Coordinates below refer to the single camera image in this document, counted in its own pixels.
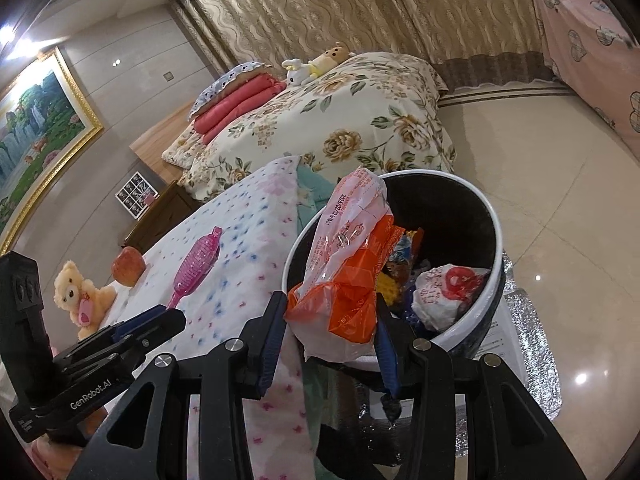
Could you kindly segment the left hand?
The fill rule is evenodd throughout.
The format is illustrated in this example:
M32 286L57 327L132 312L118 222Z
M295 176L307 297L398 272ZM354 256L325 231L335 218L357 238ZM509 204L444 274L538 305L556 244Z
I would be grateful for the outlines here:
M81 434L91 438L106 416L106 408L100 408L91 414L78 425ZM82 448L78 446L56 443L48 436L39 437L27 448L28 456L43 477L51 480L66 479L81 452Z

